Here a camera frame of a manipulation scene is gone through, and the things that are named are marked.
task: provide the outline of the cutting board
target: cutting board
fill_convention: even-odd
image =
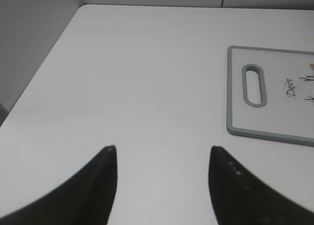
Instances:
[[[314,146],[314,53],[229,47],[227,130]]]

